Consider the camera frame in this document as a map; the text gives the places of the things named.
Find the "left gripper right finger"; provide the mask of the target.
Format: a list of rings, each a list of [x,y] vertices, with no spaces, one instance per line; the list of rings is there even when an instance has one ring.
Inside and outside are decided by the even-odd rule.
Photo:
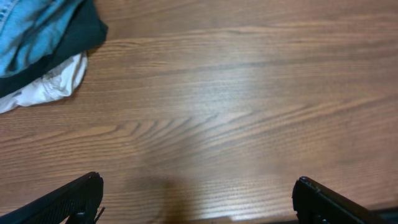
[[[379,224],[387,221],[309,177],[300,177],[292,192],[300,224]]]

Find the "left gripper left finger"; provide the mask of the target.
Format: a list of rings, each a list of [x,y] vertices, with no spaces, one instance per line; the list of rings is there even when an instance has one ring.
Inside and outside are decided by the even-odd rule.
[[[95,224],[104,210],[104,181],[89,172],[33,202],[1,217],[3,224]]]

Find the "light blue denim jeans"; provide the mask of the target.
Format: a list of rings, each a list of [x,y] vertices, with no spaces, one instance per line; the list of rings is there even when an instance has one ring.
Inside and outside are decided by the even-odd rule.
[[[1,0],[1,77],[50,55],[83,0]]]

